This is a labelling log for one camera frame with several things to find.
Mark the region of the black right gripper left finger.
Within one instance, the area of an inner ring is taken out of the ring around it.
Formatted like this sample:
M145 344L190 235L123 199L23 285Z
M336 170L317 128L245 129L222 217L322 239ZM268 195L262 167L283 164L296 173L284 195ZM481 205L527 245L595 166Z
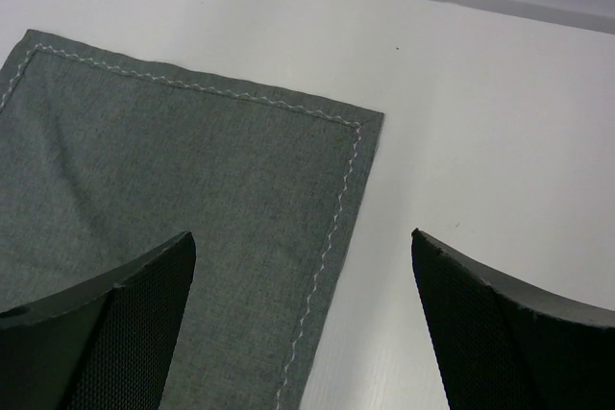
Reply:
M2 312L2 408L159 408L194 268L195 241L186 231Z

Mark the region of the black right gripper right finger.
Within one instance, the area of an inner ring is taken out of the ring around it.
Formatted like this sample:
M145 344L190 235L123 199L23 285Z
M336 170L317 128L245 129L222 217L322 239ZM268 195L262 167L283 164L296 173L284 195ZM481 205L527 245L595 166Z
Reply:
M412 269L452 409L611 409L614 313L412 233Z

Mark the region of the grey cloth napkin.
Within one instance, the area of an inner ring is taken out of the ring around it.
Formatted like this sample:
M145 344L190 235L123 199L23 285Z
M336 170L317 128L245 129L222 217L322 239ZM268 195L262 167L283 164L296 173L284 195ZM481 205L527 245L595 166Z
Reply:
M188 231L161 407L296 409L383 120L30 30L1 70L1 306Z

